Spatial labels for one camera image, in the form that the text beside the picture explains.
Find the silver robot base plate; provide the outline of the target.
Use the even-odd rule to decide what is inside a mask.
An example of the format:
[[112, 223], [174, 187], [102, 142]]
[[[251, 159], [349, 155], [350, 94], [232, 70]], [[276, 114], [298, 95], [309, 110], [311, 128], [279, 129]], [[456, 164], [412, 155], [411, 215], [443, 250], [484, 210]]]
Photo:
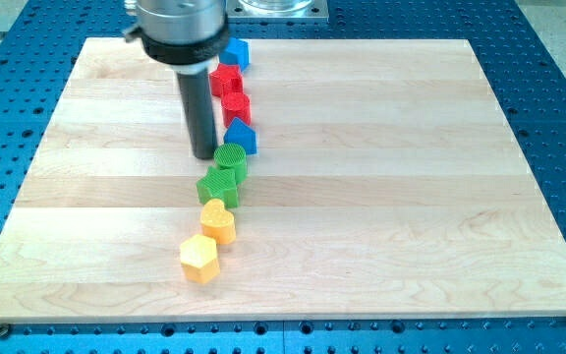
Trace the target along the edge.
[[329, 21], [327, 0], [226, 0], [231, 23], [311, 23]]

